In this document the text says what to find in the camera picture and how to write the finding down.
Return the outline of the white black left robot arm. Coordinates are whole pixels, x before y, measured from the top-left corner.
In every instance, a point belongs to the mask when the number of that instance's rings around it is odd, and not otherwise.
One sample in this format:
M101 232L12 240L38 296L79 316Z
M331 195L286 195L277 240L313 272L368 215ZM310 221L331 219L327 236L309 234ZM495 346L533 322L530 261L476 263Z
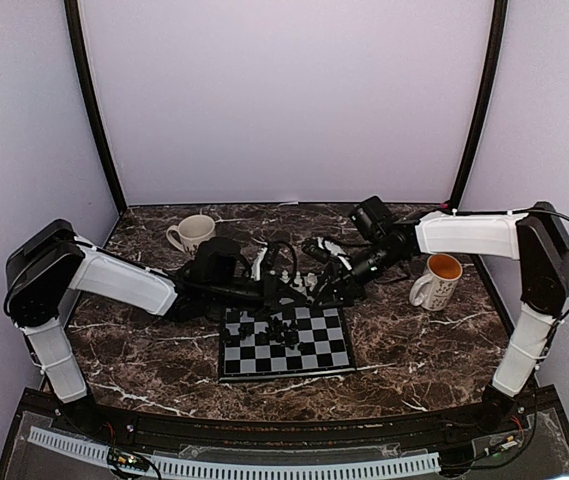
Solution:
M60 319L66 295L102 297L174 322L215 310L273 312L301 305L307 294L269 271L276 247L268 243L249 261L236 241L215 236L169 272L109 252L57 219L8 256L3 310L22 332L67 421L84 436L95 436L105 427L105 415Z

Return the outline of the black grey chess board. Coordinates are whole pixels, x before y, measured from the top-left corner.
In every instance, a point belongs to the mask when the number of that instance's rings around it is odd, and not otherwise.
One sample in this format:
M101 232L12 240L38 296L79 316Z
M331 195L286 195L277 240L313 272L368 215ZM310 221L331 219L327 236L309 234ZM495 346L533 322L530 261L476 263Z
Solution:
M318 377L355 370L350 333L338 308L287 308L270 318L229 310L219 329L221 382Z

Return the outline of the pile of black chess pieces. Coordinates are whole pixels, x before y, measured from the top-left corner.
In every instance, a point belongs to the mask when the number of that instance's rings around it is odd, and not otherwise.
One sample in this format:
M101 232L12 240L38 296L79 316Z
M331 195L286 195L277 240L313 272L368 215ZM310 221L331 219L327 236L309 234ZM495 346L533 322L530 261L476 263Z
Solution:
M220 330L224 347L280 346L295 349L300 343L298 322L280 314L256 316L247 311L228 311Z

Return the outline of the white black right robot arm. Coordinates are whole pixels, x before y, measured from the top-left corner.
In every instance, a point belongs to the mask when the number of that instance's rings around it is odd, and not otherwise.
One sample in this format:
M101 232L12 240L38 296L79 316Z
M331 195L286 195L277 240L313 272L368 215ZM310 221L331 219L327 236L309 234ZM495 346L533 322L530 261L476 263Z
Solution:
M508 259L519 267L520 313L502 360L482 393L474 424L498 432L513 416L516 398L547 358L569 314L569 216L546 201L515 210L461 211L444 204L399 219L373 196L350 219L362 240L306 239L302 250L324 264L310 296L316 307L347 306L364 298L365 286L414 256Z

